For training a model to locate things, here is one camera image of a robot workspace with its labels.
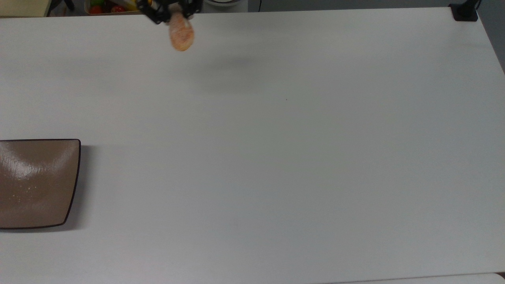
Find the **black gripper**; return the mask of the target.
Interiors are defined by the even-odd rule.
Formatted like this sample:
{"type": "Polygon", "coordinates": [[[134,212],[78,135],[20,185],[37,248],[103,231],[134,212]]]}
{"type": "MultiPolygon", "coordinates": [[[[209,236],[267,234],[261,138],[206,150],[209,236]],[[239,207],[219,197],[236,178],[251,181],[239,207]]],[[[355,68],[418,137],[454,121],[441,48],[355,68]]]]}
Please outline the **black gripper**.
{"type": "Polygon", "coordinates": [[[155,24],[168,23],[172,17],[169,6],[175,3],[180,5],[186,19],[200,13],[203,6],[202,0],[153,0],[151,4],[138,2],[138,10],[155,24]]]}

